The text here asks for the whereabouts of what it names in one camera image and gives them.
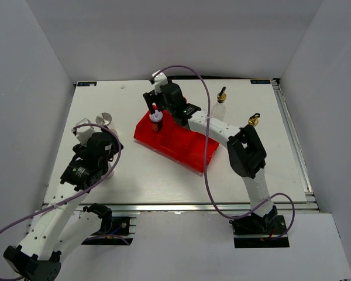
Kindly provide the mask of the white-lidded red spice jar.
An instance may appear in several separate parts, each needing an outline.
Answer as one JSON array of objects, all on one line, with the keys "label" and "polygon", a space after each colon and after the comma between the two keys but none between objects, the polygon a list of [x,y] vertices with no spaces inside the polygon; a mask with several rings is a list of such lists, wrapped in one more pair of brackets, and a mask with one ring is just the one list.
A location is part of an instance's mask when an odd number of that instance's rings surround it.
[{"label": "white-lidded red spice jar", "polygon": [[152,124],[152,130],[154,132],[160,132],[163,126],[163,113],[155,110],[153,114],[149,114],[149,118]]}]

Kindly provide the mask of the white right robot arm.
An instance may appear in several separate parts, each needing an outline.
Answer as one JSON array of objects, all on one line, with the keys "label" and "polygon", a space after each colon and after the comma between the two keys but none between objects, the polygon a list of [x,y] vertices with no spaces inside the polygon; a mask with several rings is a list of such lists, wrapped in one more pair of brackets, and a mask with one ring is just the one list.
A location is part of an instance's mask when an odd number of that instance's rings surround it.
[{"label": "white right robot arm", "polygon": [[152,114],[166,111],[177,125],[202,133],[207,139],[212,139],[227,149],[230,166],[242,177],[249,195],[249,217],[252,218],[253,228],[261,234],[272,229],[277,209],[270,198],[264,176],[267,153],[255,130],[260,114],[252,115],[244,127],[229,125],[188,103],[181,88],[175,83],[161,85],[160,91],[144,93],[143,98]]}]

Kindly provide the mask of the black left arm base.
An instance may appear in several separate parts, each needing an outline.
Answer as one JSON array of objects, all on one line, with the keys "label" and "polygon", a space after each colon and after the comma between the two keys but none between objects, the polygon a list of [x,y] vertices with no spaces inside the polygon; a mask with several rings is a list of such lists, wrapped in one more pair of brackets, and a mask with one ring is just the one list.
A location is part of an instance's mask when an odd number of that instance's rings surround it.
[{"label": "black left arm base", "polygon": [[98,216],[100,229],[86,238],[83,245],[129,246],[136,231],[136,217],[117,215],[101,204],[84,206],[83,214],[89,212]]}]

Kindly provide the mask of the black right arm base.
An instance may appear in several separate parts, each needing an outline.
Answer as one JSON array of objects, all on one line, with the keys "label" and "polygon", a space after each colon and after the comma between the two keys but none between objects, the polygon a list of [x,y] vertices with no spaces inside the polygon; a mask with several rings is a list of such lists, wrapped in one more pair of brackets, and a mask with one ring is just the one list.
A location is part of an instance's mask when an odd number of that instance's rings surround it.
[{"label": "black right arm base", "polygon": [[289,248],[285,219],[277,215],[268,226],[263,227],[258,220],[247,216],[240,220],[230,220],[236,249]]}]

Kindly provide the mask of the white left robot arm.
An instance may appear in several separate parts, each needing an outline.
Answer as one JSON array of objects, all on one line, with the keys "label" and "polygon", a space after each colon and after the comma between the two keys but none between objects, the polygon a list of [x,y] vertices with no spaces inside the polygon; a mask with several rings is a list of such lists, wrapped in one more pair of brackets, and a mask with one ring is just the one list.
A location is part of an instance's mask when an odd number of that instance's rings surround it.
[{"label": "white left robot arm", "polygon": [[109,173],[109,162],[122,149],[109,132],[94,132],[85,143],[73,147],[74,156],[60,177],[49,203],[50,211],[40,217],[18,246],[9,246],[4,259],[27,280],[54,280],[61,263],[94,233],[105,234],[112,227],[110,208],[94,203],[67,227],[74,210],[86,198],[89,188]]}]

